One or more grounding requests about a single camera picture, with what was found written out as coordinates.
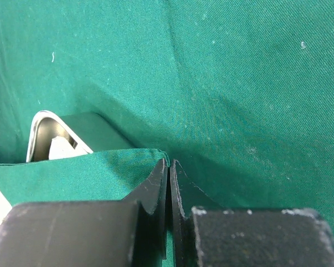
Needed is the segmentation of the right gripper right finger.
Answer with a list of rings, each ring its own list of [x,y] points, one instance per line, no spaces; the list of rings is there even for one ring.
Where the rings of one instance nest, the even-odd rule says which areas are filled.
[[[175,266],[334,266],[334,236],[314,209],[222,207],[170,167]]]

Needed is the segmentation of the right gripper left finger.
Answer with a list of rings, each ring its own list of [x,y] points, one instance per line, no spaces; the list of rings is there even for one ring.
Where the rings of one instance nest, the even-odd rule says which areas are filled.
[[[115,201],[28,202],[0,225],[0,266],[161,266],[166,161]]]

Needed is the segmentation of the stainless steel tray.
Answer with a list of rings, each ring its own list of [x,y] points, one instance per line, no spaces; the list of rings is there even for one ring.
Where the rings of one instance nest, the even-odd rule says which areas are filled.
[[[58,116],[42,110],[35,114],[31,123],[26,162],[133,147],[123,134],[94,112]]]

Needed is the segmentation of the green surgical cloth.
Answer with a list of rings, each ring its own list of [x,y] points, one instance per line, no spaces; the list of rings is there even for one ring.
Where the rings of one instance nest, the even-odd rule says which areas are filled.
[[[33,117],[134,147],[26,162]],[[309,208],[334,236],[334,1],[0,1],[0,205],[121,200],[166,161],[222,207]]]

